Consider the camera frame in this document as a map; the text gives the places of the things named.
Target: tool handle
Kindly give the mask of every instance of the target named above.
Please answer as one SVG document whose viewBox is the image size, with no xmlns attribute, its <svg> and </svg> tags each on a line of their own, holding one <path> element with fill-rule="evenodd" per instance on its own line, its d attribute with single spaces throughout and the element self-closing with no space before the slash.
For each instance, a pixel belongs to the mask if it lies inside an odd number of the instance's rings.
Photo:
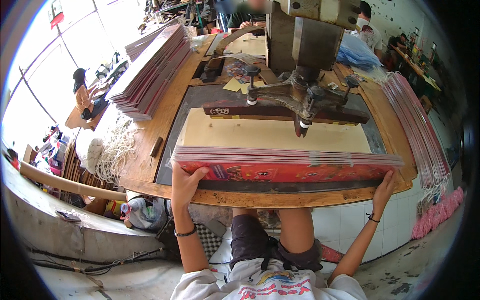
<svg viewBox="0 0 480 300">
<path fill-rule="evenodd" d="M 152 150 L 150 150 L 150 156 L 155 157 L 160 150 L 160 146 L 162 145 L 163 138 L 160 136 L 156 138 L 155 143 L 153 144 Z"/>
</svg>

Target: workshop table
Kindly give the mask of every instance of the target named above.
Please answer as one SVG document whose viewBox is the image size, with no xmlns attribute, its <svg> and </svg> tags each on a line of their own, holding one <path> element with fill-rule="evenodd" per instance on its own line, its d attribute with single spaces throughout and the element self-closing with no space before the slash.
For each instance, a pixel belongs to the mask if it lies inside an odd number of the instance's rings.
<svg viewBox="0 0 480 300">
<path fill-rule="evenodd" d="M 171 186 L 156 183 L 157 174 L 160 169 L 162 157 L 165 155 L 166 144 L 172 126 L 177 117 L 187 90 L 190 86 L 201 86 L 208 84 L 226 84 L 229 78 L 226 72 L 217 78 L 213 83 L 203 84 L 199 78 L 193 78 L 200 66 L 208 61 L 205 56 L 210 43 L 215 35 L 209 35 L 198 53 L 194 52 L 177 76 L 172 80 L 168 91 L 159 103 L 159 107 L 152 120 L 136 122 L 134 126 L 139 130 L 135 136 L 136 159 L 126 162 L 124 169 L 119 174 L 120 186 L 127 190 L 144 193 L 152 196 L 171 199 Z M 335 82 L 340 90 L 345 91 L 346 87 L 341 83 L 343 78 L 353 71 L 341 64 L 336 64 L 342 78 L 334 71 L 322 71 L 325 74 L 324 80 Z M 398 117 L 389 104 L 388 99 L 381 90 L 381 87 L 373 82 L 362 82 L 358 88 L 350 91 L 362 97 L 373 120 L 378 127 L 379 134 L 388 154 L 402 156 L 405 165 L 400 169 L 397 176 L 397 183 L 394 193 L 408 190 L 412 187 L 412 180 L 417 176 L 415 161 L 407 137 L 403 131 Z M 114 124 L 117 118 L 117 111 L 114 106 L 109 106 L 102 120 L 96 128 L 96 133 L 102 136 L 109 125 Z M 151 157 L 150 150 L 158 137 L 163 138 L 159 154 Z M 220 205 L 227 207 L 245 208 L 298 208 L 298 207 L 319 207 L 326 205 L 347 204 L 352 202 L 371 199 L 376 187 L 363 187 L 353 189 L 338 189 L 326 192 L 303 192 L 303 193 L 282 193 L 275 192 L 226 192 L 207 189 L 198 189 L 192 203 Z"/>
<path fill-rule="evenodd" d="M 412 87 L 415 95 L 420 99 L 423 95 L 426 95 L 429 100 L 435 99 L 442 91 L 435 81 L 425 76 L 423 70 L 410 60 L 410 57 L 403 53 L 398 47 L 392 46 L 403 60 L 407 63 L 405 68 L 399 68 L 402 75 L 408 80 L 408 83 Z"/>
</svg>

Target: dark shorts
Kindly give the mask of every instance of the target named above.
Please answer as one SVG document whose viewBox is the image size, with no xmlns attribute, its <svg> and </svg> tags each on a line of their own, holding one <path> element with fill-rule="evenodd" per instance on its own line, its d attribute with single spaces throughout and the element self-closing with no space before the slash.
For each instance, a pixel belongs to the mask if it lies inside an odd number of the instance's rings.
<svg viewBox="0 0 480 300">
<path fill-rule="evenodd" d="M 108 102 L 104 100 L 104 97 L 101 97 L 94 101 L 92 112 L 90 113 L 90 118 L 95 118 L 99 113 L 103 111 L 105 107 L 107 107 Z"/>
<path fill-rule="evenodd" d="M 262 228 L 257 218 L 251 215 L 235 216 L 232 220 L 232 260 L 230 269 L 240 261 L 247 261 L 265 257 L 268 244 L 268 234 Z M 288 261 L 291 266 L 299 270 L 321 270 L 320 258 L 322 257 L 319 240 L 315 239 L 312 247 L 303 253 L 289 253 L 279 242 L 272 248 L 270 258 L 283 262 Z"/>
</svg>

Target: black bracelet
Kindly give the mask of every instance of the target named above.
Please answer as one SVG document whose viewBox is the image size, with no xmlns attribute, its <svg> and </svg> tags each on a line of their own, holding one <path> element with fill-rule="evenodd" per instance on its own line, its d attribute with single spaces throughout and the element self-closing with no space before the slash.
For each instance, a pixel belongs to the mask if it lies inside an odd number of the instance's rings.
<svg viewBox="0 0 480 300">
<path fill-rule="evenodd" d="M 373 221 L 373 222 L 380 223 L 380 221 L 377 221 L 377 220 L 372 219 L 374 214 L 371 214 L 371 215 L 370 215 L 370 214 L 366 214 L 366 215 L 369 216 L 369 217 L 368 217 L 369 220 L 371 220 L 371 221 Z"/>
<path fill-rule="evenodd" d="M 195 232 L 197 232 L 197 226 L 194 224 L 194 225 L 193 225 L 193 230 L 190 231 L 189 233 L 178 233 L 178 232 L 177 232 L 177 229 L 174 229 L 174 230 L 173 230 L 173 235 L 176 236 L 177 238 L 179 238 L 179 237 L 187 237 L 187 236 L 189 236 L 189 235 L 194 234 Z"/>
</svg>

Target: pink yarn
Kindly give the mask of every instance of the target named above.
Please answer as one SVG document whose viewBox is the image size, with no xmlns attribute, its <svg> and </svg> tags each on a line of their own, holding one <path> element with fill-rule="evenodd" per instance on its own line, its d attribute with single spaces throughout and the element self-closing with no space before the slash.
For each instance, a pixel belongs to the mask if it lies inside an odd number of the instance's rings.
<svg viewBox="0 0 480 300">
<path fill-rule="evenodd" d="M 432 205 L 417 221 L 412 230 L 412 239 L 421 239 L 430 230 L 435 230 L 438 225 L 452 216 L 455 209 L 463 202 L 463 189 L 458 187 L 448 196 L 442 196 L 442 201 Z"/>
</svg>

